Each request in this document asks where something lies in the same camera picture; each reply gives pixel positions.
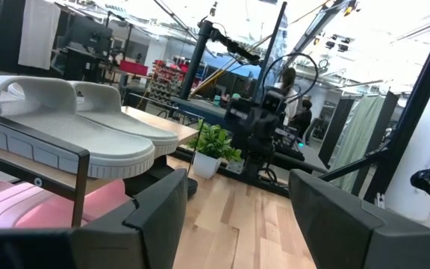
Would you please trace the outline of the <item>white hanging cloth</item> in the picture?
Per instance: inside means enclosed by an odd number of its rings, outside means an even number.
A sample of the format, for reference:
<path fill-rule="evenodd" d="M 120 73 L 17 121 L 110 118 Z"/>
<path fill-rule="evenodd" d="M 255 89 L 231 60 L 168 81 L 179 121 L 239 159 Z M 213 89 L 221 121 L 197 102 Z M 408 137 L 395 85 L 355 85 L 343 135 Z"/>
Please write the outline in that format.
<path fill-rule="evenodd" d="M 25 0 L 18 65 L 50 69 L 59 18 L 54 0 Z"/>

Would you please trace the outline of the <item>green plant in white pot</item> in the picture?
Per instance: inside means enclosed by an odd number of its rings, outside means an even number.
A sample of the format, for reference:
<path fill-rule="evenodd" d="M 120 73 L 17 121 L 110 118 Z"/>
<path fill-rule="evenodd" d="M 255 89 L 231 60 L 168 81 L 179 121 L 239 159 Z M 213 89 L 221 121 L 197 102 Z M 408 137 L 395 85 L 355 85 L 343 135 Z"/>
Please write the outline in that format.
<path fill-rule="evenodd" d="M 242 151 L 231 146 L 232 139 L 227 130 L 203 120 L 199 120 L 197 130 L 199 135 L 187 145 L 195 150 L 193 169 L 197 176 L 210 179 L 217 173 L 223 159 L 241 161 Z"/>

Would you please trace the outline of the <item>black partition panel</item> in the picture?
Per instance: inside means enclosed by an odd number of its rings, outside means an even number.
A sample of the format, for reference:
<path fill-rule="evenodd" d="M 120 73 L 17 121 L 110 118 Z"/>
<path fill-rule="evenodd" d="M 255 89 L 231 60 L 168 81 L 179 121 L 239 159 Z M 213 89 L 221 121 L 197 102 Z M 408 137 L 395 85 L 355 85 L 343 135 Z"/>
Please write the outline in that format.
<path fill-rule="evenodd" d="M 334 113 L 332 114 L 331 121 L 328 125 L 318 154 L 321 162 L 324 163 L 327 168 L 330 168 L 329 162 L 338 139 L 340 138 L 341 132 L 346 124 L 354 101 L 354 99 L 350 99 L 349 97 L 341 97 L 334 109 Z"/>

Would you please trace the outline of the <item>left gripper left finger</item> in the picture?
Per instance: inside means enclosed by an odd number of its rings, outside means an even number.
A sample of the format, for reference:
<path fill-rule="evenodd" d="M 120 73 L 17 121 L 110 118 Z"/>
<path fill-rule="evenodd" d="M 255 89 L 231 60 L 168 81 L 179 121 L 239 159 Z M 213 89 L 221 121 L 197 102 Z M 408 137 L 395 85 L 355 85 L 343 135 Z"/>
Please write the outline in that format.
<path fill-rule="evenodd" d="M 0 229 L 0 269 L 172 269 L 186 204 L 177 169 L 80 228 Z"/>

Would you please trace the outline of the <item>backlit rainbow keyboard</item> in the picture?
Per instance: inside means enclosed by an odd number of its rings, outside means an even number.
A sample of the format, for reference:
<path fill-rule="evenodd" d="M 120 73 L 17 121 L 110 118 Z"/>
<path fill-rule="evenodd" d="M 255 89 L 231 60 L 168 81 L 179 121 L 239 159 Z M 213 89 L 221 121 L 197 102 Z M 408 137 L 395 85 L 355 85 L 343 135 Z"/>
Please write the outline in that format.
<path fill-rule="evenodd" d="M 304 161 L 305 157 L 299 149 L 298 143 L 285 144 L 285 143 L 275 143 L 275 150 L 283 155 L 288 155 L 291 158 L 295 158 L 299 161 Z"/>

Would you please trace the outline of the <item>pale green curtain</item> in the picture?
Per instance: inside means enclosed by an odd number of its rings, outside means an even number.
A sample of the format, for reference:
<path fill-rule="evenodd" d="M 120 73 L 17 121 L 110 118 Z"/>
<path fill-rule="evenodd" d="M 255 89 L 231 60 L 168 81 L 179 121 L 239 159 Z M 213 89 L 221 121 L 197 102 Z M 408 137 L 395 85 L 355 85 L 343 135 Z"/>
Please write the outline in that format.
<path fill-rule="evenodd" d="M 330 172 L 365 156 L 384 101 L 384 96 L 365 96 L 355 104 L 338 139 Z"/>

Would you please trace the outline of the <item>black desk pole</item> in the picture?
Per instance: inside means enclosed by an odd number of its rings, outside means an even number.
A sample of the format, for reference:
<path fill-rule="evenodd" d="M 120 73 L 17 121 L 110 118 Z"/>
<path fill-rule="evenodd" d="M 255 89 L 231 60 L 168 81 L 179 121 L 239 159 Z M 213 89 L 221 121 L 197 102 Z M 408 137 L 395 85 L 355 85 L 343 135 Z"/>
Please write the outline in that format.
<path fill-rule="evenodd" d="M 238 55 L 241 58 L 245 58 L 251 65 L 258 65 L 261 62 L 261 59 L 258 55 L 251 54 L 237 42 L 222 34 L 218 28 L 214 27 L 214 24 L 211 21 L 202 20 L 199 23 L 199 38 L 193 51 L 191 62 L 179 93 L 179 97 L 181 99 L 188 99 L 197 70 L 199 68 L 199 64 L 202 60 L 203 53 L 209 40 L 221 43 L 227 48 L 227 52 L 230 55 Z"/>

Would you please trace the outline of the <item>black monitor screen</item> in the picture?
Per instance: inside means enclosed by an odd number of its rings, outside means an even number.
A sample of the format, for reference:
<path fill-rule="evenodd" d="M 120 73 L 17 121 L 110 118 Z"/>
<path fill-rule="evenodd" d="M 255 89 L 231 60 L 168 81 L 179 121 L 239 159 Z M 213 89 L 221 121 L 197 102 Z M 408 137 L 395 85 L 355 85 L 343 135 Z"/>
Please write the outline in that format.
<path fill-rule="evenodd" d="M 75 16 L 63 39 L 63 47 L 70 46 L 99 56 L 107 56 L 113 30 L 85 16 Z"/>

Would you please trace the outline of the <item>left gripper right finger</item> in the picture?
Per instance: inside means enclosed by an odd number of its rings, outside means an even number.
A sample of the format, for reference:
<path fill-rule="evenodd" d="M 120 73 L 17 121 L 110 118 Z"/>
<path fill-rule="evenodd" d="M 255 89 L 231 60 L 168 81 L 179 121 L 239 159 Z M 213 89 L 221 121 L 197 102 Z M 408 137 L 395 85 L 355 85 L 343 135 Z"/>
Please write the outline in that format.
<path fill-rule="evenodd" d="M 291 170 L 296 220 L 318 269 L 430 269 L 430 228 L 303 170 Z"/>

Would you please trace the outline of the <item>pink slide sandal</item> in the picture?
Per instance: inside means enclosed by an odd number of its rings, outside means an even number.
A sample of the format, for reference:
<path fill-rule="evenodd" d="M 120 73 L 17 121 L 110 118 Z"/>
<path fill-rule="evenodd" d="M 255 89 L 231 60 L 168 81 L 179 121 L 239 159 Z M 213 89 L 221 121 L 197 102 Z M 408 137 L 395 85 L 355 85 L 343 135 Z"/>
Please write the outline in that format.
<path fill-rule="evenodd" d="M 81 224 L 85 225 L 129 201 L 122 180 L 87 194 Z M 0 181 L 0 229 L 65 228 L 72 225 L 74 202 L 50 191 L 22 183 Z"/>

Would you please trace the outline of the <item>grey slide sandal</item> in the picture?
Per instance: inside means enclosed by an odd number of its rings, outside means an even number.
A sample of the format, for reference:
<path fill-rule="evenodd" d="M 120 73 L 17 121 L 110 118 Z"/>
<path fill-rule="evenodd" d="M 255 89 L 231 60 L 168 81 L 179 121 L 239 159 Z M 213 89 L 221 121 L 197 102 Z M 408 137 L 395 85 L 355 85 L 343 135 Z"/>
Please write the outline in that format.
<path fill-rule="evenodd" d="M 155 160 L 154 144 L 78 116 L 76 96 L 62 79 L 0 75 L 0 117 L 88 150 L 91 178 L 126 179 L 145 173 Z M 2 127 L 0 149 L 68 173 L 78 170 L 78 156 Z"/>
<path fill-rule="evenodd" d="M 155 145 L 155 157 L 173 153 L 178 146 L 175 132 L 159 129 L 122 113 L 119 91 L 106 84 L 69 81 L 77 93 L 78 115 L 110 129 L 149 139 Z"/>

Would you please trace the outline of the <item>black aluminium rig frame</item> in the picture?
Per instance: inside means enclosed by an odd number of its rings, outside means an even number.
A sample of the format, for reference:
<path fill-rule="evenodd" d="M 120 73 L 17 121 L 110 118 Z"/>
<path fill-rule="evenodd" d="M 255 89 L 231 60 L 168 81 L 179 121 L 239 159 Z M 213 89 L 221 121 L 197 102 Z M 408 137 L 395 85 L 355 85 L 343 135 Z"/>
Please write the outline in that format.
<path fill-rule="evenodd" d="M 426 109 L 430 98 L 430 52 L 426 58 L 424 67 L 420 71 L 420 75 L 417 82 L 411 91 L 411 97 L 407 102 L 404 112 L 402 113 L 399 122 L 396 126 L 395 132 L 392 134 L 390 140 L 387 140 L 384 146 L 379 146 L 377 150 L 368 152 L 363 158 L 347 164 L 341 168 L 322 174 L 319 179 L 325 182 L 334 182 L 335 179 L 339 179 L 342 176 L 346 176 L 349 173 L 353 173 L 361 168 L 365 168 L 374 163 L 380 164 L 380 171 L 376 172 L 375 178 L 378 176 L 388 176 L 390 178 L 381 179 L 380 182 L 374 182 L 371 187 L 368 187 L 366 199 L 371 201 L 374 199 L 374 193 L 385 192 L 388 185 L 391 183 L 391 176 L 394 174 L 394 166 L 400 164 L 401 155 L 405 153 L 408 147 L 408 141 L 413 137 L 415 128 L 421 120 L 422 113 Z M 224 123 L 225 127 L 239 126 L 240 130 L 245 131 L 243 124 L 238 124 L 240 121 L 244 121 L 250 111 L 255 111 L 259 108 L 259 105 L 250 102 L 245 99 L 235 99 L 229 102 L 227 109 L 222 112 L 222 116 L 216 116 L 213 112 L 208 112 L 207 108 L 198 106 L 194 108 L 191 105 L 196 105 L 195 101 L 188 101 L 187 99 L 178 99 L 175 101 L 181 106 L 185 106 L 192 110 L 197 110 L 196 115 L 202 117 L 203 115 L 210 115 L 210 117 L 216 117 L 219 122 Z M 252 168 L 249 168 L 247 164 L 242 165 L 240 173 L 235 173 L 232 170 L 227 169 L 228 164 L 222 164 L 215 169 L 215 173 L 219 173 L 223 176 L 245 182 L 254 186 L 258 186 L 266 191 L 270 191 L 283 197 L 288 197 L 287 185 L 280 182 L 275 182 L 275 179 L 267 179 L 258 175 L 258 172 L 266 170 L 270 173 L 273 172 L 269 168 L 262 168 L 262 164 L 253 164 Z"/>

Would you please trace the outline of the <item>person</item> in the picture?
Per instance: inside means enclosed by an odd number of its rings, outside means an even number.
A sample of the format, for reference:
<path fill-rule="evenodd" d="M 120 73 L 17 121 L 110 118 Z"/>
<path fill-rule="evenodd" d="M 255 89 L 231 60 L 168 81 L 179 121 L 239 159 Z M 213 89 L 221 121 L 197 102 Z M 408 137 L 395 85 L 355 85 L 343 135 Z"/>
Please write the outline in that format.
<path fill-rule="evenodd" d="M 295 78 L 296 78 L 296 71 L 294 68 L 289 67 L 283 71 L 281 74 L 281 86 L 280 89 L 282 91 L 282 94 L 285 98 L 285 118 L 284 118 L 284 125 L 287 126 L 292 118 L 295 117 L 297 106 L 298 106 L 298 100 L 295 99 L 298 92 L 295 88 Z"/>
<path fill-rule="evenodd" d="M 311 107 L 311 101 L 309 99 L 304 99 L 302 101 L 302 110 L 290 121 L 290 127 L 297 129 L 299 137 L 303 137 L 304 133 L 311 124 Z"/>

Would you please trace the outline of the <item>grey desk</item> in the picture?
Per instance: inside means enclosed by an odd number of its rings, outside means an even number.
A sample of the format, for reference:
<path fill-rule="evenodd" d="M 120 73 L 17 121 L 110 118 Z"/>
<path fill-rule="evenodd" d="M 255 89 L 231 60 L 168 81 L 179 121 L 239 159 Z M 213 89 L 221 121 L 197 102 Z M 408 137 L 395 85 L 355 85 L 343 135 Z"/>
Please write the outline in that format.
<path fill-rule="evenodd" d="M 211 125 L 220 125 L 222 128 L 227 129 L 231 132 L 234 131 L 234 127 L 224 120 L 225 109 L 217 107 L 205 100 L 191 99 L 184 100 L 177 96 L 170 98 L 172 102 L 178 105 L 178 107 L 191 114 L 196 114 L 205 118 L 205 122 Z M 328 168 L 322 163 L 318 157 L 318 153 L 309 146 L 299 147 L 299 151 L 303 154 L 305 160 L 300 161 L 297 158 L 292 158 L 289 155 L 285 155 L 283 152 L 276 151 L 272 163 L 281 167 L 285 170 L 289 169 L 301 169 L 305 172 L 312 173 L 317 171 L 321 174 L 327 173 Z"/>

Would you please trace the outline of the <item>wooden shelf with black frame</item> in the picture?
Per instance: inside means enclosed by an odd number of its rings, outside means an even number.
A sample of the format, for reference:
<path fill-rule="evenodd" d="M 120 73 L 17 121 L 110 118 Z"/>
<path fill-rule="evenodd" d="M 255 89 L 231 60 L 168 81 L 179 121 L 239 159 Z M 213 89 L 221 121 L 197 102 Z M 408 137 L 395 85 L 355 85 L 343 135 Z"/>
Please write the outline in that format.
<path fill-rule="evenodd" d="M 107 179 L 87 177 L 89 152 L 2 117 L 0 128 L 54 146 L 78 158 L 77 173 L 72 174 L 0 149 L 0 171 L 25 182 L 22 187 L 0 192 L 0 228 L 14 227 L 33 208 L 53 196 L 73 201 L 71 226 L 80 226 L 86 196 L 110 184 Z"/>

